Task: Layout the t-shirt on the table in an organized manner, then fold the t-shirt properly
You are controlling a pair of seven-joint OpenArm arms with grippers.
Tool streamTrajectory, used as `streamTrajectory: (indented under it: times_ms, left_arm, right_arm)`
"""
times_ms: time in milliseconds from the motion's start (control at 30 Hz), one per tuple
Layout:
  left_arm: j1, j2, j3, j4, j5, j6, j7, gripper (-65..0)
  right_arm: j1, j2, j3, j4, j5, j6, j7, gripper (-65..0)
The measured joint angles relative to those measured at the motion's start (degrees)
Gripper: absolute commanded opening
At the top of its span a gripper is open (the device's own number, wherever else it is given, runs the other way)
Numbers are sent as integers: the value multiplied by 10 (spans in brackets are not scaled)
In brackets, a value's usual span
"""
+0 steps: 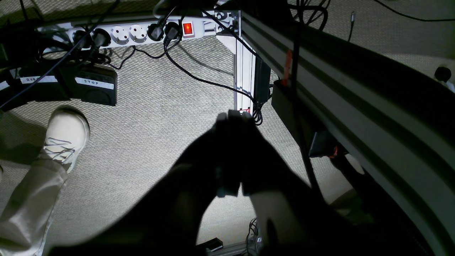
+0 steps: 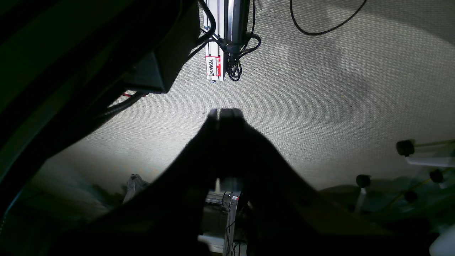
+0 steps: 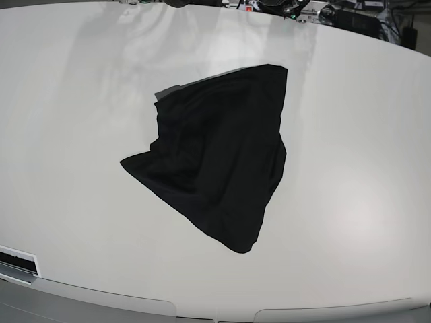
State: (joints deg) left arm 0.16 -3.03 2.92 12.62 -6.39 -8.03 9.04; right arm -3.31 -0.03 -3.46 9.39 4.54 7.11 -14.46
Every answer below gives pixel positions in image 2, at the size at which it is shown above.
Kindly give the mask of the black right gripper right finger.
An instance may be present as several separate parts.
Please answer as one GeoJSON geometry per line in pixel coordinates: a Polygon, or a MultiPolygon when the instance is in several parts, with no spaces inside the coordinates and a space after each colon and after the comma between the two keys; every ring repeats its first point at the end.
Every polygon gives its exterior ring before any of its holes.
{"type": "Polygon", "coordinates": [[[257,256],[426,256],[418,240],[350,214],[306,183],[241,110],[218,116],[220,178],[244,183],[257,256]]]}

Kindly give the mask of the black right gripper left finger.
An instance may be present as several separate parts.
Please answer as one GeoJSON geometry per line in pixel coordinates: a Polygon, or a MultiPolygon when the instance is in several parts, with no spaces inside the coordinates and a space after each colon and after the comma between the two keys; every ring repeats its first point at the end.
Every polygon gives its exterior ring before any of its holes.
{"type": "Polygon", "coordinates": [[[209,137],[217,122],[210,110],[196,136],[148,188],[103,217],[62,235],[55,256],[209,256],[198,240],[203,208],[216,178],[209,137]]]}

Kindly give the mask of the black robot base housing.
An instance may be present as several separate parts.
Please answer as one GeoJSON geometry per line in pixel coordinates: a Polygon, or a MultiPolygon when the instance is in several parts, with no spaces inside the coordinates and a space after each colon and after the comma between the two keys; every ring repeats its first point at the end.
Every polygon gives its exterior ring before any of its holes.
{"type": "Polygon", "coordinates": [[[100,126],[150,54],[173,83],[198,38],[197,0],[2,0],[1,188],[100,126]]]}

